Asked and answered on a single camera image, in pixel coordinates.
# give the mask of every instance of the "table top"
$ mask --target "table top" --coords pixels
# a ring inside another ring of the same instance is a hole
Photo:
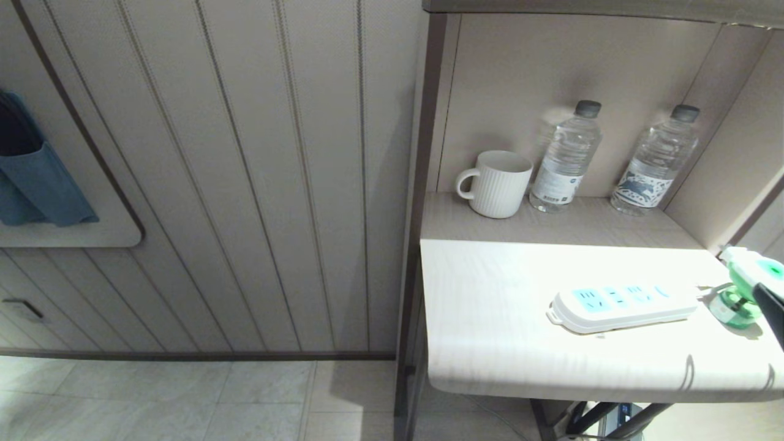
[[[660,210],[576,199],[563,216],[507,220],[429,194],[421,240],[430,382],[446,392],[699,403],[784,397],[784,353],[764,319],[731,330],[700,304],[686,320],[578,335],[545,311],[592,283],[717,286],[723,264]]]

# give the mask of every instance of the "bottle cap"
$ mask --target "bottle cap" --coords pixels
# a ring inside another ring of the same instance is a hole
[[[601,103],[591,100],[580,100],[575,109],[575,115],[583,118],[596,118],[601,110]]]
[[[676,119],[680,122],[694,122],[697,119],[697,115],[699,115],[699,109],[694,106],[688,106],[686,104],[678,104],[673,109],[672,115],[670,118]]]

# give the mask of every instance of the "power strip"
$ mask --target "power strip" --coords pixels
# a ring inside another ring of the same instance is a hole
[[[673,322],[696,311],[698,295],[693,286],[588,286],[559,292],[547,317],[576,333]]]

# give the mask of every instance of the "water bottle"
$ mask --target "water bottle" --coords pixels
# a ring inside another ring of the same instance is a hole
[[[691,128],[697,115],[698,108],[679,104],[668,121],[640,135],[634,157],[610,197],[612,206],[622,213],[643,216],[662,201],[697,145]]]
[[[531,205],[539,211],[561,212],[574,199],[601,142],[601,130],[595,121],[600,109],[601,104],[596,101],[581,100],[575,116],[555,127],[553,141],[528,196]]]

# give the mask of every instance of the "ribbed ceramic mug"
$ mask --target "ribbed ceramic mug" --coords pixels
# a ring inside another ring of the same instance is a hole
[[[532,169],[531,161],[518,153],[485,151],[477,157],[475,169],[465,170],[457,176],[455,190],[482,216],[511,217],[520,209]],[[460,185],[469,177],[474,177],[471,191],[461,190]]]

